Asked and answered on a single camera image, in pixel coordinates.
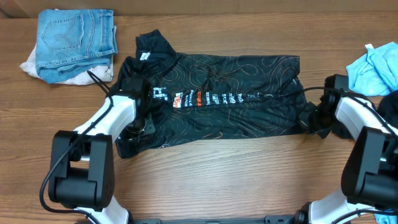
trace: folded denim jeans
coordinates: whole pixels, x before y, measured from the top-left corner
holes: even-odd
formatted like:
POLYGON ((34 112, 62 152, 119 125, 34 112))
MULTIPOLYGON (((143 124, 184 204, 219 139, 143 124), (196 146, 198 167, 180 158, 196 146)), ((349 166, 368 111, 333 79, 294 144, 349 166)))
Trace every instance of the folded denim jeans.
POLYGON ((44 10, 37 26, 38 76, 55 83, 109 66, 118 52, 115 32, 112 10, 44 10))

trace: folded white fabric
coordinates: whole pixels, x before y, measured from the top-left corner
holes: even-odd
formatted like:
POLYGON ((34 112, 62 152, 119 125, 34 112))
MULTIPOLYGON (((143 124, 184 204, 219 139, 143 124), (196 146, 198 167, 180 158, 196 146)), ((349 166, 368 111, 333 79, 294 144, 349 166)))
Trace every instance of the folded white fabric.
MULTIPOLYGON (((36 71, 36 45, 33 48, 32 53, 30 53, 29 58, 26 62, 22 63, 19 66, 24 72, 27 72, 29 75, 42 79, 38 76, 36 71)), ((111 65, 97 65, 94 68, 89 69, 89 71, 93 72, 98 78, 100 78, 104 82, 110 82, 113 78, 113 56, 111 57, 111 65)), ((88 85, 94 83, 94 81, 90 78, 87 72, 82 72, 79 75, 70 78, 68 80, 58 82, 59 84, 67 84, 67 85, 88 85)))

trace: black t-shirt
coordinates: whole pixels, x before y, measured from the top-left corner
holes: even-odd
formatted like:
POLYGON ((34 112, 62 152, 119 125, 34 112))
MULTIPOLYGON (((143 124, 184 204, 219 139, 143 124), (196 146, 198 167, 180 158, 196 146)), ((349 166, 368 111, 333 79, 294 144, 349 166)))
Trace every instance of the black t-shirt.
POLYGON ((155 133, 125 129, 119 155, 199 139, 240 139, 302 133, 297 111, 306 104, 297 78, 298 56, 214 56, 176 53, 158 30, 136 37, 136 58, 127 57, 113 88, 144 77, 153 88, 155 133))

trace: black garment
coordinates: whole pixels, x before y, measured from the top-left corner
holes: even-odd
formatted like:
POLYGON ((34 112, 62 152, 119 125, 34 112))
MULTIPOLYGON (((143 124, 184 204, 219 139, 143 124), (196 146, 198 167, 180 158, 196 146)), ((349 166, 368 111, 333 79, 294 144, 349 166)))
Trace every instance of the black garment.
POLYGON ((393 127, 398 128, 398 90, 385 96, 377 112, 393 127))
POLYGON ((126 58, 115 85, 123 88, 130 77, 150 82, 156 132, 137 136, 125 129, 116 140, 122 158, 198 139, 302 133, 296 108, 306 104, 304 94, 283 97, 303 89, 298 56, 176 53, 158 30, 136 42, 136 58, 126 58))

